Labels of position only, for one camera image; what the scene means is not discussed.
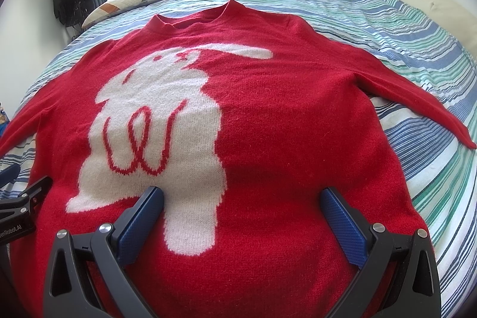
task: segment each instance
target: red sweater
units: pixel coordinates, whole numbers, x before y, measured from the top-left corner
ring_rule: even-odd
[[[37,232],[11,245],[22,302],[41,316],[59,229],[92,232],[156,185],[165,211],[126,270],[160,317],[324,316],[356,269],[321,189],[391,232],[425,228],[366,92],[476,147],[433,96],[297,16],[232,0],[91,49],[2,137],[0,155],[36,132],[30,181],[53,178]]]

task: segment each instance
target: screw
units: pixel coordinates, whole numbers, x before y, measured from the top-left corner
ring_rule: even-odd
[[[383,233],[386,230],[386,227],[381,223],[373,224],[373,229],[378,233]]]
[[[113,226],[110,223],[105,223],[105,224],[100,225],[99,231],[101,233],[108,233],[112,228],[113,228]]]
[[[423,239],[425,239],[428,236],[428,233],[425,231],[425,229],[421,229],[421,228],[417,230],[417,234],[421,236]]]
[[[56,237],[58,237],[59,239],[63,239],[63,237],[65,237],[67,234],[68,232],[66,231],[66,229],[60,229],[57,232]]]

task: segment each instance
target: striped bedsheet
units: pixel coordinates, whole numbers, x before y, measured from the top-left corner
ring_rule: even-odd
[[[87,50],[144,26],[152,15],[181,17],[227,1],[164,0],[97,24],[51,61],[22,104],[48,81],[69,70]],[[399,0],[237,1],[258,10],[299,15],[318,33],[367,50],[436,96],[477,140],[473,58],[420,10]],[[441,283],[442,317],[451,317],[476,280],[476,153],[430,119],[381,97],[370,99],[401,161],[413,204],[429,226]],[[0,169],[13,162],[22,166],[18,181],[4,187],[0,198],[16,196],[25,188],[34,158],[32,136],[0,161]]]

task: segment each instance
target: blue gripper pad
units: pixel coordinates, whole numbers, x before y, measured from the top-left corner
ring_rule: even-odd
[[[161,189],[154,188],[144,203],[135,212],[135,216],[132,217],[129,224],[124,228],[124,232],[117,240],[116,259],[120,266],[124,267],[136,261],[163,207],[164,193]],[[127,209],[126,211],[133,212],[134,208],[135,207]]]
[[[320,207],[346,258],[351,264],[355,264],[361,269],[368,259],[366,239],[363,234],[347,210],[328,188],[321,191]]]
[[[17,163],[0,171],[0,188],[13,182],[18,177],[18,174],[20,174],[20,165]]]

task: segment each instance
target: white rabbit graphic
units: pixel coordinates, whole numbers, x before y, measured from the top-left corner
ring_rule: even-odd
[[[96,104],[105,103],[91,125],[91,154],[68,212],[140,196],[155,185],[165,194],[168,249],[198,255],[214,245],[216,208],[226,189],[215,153],[220,107],[201,91],[207,74],[188,68],[206,49],[272,57],[267,49],[236,44],[175,47],[154,52],[111,78],[96,96]]]

